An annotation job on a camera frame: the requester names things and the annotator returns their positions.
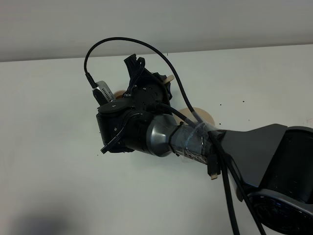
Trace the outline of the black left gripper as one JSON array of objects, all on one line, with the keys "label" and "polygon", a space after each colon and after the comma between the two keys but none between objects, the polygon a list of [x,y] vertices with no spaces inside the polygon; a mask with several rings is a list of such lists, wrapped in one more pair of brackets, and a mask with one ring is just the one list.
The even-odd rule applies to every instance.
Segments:
[{"label": "black left gripper", "polygon": [[101,105],[96,115],[101,134],[103,154],[139,151],[158,157],[173,152],[173,115],[170,99],[171,82],[163,84],[166,75],[153,73],[161,83],[144,82],[145,59],[132,54],[124,60],[130,94]]}]

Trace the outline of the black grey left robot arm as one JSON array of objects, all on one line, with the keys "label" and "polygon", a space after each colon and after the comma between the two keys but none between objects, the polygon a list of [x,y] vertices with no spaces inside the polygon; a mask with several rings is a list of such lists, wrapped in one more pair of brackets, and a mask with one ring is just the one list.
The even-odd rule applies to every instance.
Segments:
[{"label": "black grey left robot arm", "polygon": [[245,201],[260,232],[264,227],[285,235],[313,232],[313,131],[272,124],[251,131],[221,130],[196,112],[189,119],[170,106],[171,77],[151,73],[145,60],[125,59],[130,76],[121,96],[104,81],[94,85],[103,153],[135,150],[158,157],[171,153],[222,175],[233,232],[239,229],[229,182]]}]

